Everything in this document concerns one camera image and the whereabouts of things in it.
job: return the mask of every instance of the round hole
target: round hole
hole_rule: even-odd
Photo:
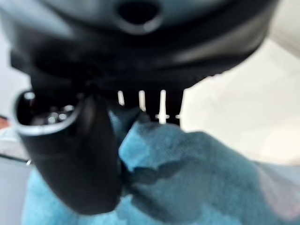
[[[151,2],[126,2],[119,6],[118,13],[123,20],[132,25],[143,25],[152,21],[159,13]]]

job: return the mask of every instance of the teal fabric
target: teal fabric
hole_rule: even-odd
[[[138,109],[112,106],[110,117],[127,167],[116,210],[78,215],[34,171],[23,225],[300,224],[300,214],[293,207],[287,213],[276,207],[257,163],[208,134],[152,123]]]

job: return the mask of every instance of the blue towel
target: blue towel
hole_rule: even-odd
[[[110,118],[128,170],[118,207],[78,215],[33,171],[23,225],[300,224],[299,186],[270,175],[271,166],[246,159],[206,133],[152,123],[139,109],[112,106]]]

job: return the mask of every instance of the plastic part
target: plastic part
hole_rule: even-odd
[[[78,213],[112,211],[120,200],[118,147],[105,101],[81,100],[60,123],[31,126],[23,95],[15,105],[15,128],[30,158],[52,191]]]

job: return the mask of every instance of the black handle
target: black handle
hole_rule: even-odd
[[[32,161],[52,191],[70,208],[93,215],[112,211],[121,192],[118,148],[105,100],[79,100],[64,121],[31,126],[24,93],[14,122]]]

